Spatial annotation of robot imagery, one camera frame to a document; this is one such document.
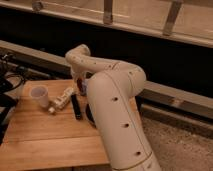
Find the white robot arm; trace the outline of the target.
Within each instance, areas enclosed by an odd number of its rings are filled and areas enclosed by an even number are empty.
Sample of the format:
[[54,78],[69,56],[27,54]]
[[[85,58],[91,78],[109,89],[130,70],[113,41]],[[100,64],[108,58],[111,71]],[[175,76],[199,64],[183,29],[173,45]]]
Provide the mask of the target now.
[[125,61],[93,57],[82,44],[65,59],[74,79],[87,72],[87,101],[113,171],[162,171],[129,99],[144,89],[143,69]]

